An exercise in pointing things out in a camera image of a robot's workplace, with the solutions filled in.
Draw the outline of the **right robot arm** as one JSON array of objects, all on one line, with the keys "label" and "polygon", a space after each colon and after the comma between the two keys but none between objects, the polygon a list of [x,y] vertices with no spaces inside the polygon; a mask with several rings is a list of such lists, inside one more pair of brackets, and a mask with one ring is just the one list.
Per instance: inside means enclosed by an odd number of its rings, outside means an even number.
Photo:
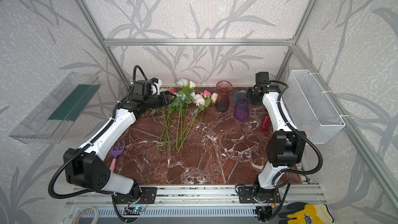
[{"label": "right robot arm", "polygon": [[[292,123],[284,106],[282,96],[289,88],[286,83],[260,79],[247,90],[245,99],[253,105],[263,105],[273,126],[273,135],[266,147],[267,164],[256,177],[253,192],[257,198],[269,195],[273,190],[283,187],[289,182],[278,184],[286,173],[311,175],[321,170],[323,157],[320,150]],[[309,145],[316,153],[318,163],[309,171],[298,171],[292,167],[301,162],[304,148]]]}]

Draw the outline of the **blue purple glass vase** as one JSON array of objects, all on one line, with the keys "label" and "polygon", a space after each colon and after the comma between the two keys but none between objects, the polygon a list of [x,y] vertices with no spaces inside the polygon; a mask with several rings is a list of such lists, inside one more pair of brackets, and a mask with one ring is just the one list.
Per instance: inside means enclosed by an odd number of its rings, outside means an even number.
[{"label": "blue purple glass vase", "polygon": [[248,102],[246,101],[245,96],[245,90],[238,91],[233,96],[235,102],[233,115],[238,121],[246,121],[250,115]]}]

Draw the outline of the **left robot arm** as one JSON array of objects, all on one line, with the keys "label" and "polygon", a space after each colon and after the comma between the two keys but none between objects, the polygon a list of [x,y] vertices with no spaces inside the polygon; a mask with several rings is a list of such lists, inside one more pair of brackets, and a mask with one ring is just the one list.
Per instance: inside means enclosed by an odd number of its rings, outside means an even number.
[{"label": "left robot arm", "polygon": [[[176,95],[169,91],[161,91],[161,85],[161,80],[157,78],[144,77],[142,80],[136,80],[136,75],[133,75],[128,93],[116,103],[109,120],[79,148],[70,148],[64,153],[64,163],[55,172],[48,186],[48,193],[52,198],[67,199],[98,192],[125,195],[136,200],[142,195],[137,181],[111,171],[104,160],[120,136],[141,115],[175,101]],[[55,184],[63,172],[68,183],[80,186],[82,190],[70,194],[57,193]]]}]

